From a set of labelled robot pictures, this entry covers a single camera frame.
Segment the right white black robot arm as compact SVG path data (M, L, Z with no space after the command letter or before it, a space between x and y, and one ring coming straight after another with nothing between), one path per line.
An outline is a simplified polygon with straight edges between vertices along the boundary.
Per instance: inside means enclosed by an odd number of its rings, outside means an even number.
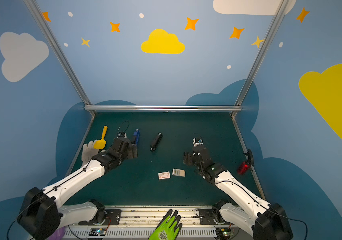
M184 153L184 164L197 167L208 183L226 193L238 206L224 203L219 215L248 233L254 240L291 240L294 237L286 212L279 204L270 204L243 186L229 170L213 162L205 145Z

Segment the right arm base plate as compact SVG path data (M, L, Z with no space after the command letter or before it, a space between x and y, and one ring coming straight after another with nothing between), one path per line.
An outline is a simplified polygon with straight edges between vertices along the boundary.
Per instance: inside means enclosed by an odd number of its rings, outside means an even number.
M197 209L195 213L201 225L234 226L233 223L225 221L217 209Z

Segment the red white staple box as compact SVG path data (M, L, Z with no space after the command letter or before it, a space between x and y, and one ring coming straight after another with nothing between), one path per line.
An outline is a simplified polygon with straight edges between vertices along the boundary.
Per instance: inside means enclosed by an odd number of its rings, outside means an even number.
M159 180L170 179L170 172L158 173Z

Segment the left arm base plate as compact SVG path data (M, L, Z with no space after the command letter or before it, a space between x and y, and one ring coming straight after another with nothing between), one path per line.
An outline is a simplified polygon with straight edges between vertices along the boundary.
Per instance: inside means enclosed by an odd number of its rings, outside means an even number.
M116 226L119 225L121 210L98 210L92 220L81 221L79 226Z

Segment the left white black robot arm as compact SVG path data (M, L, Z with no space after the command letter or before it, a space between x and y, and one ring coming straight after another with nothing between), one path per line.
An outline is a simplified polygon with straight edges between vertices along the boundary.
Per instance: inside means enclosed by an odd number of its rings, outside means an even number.
M111 147L92 156L80 169L43 189L30 189L23 200L16 222L34 239L45 240L57 229L94 219L102 210L97 201L65 206L78 191L92 181L120 166L124 160L137 158L137 146L128 138L117 137Z

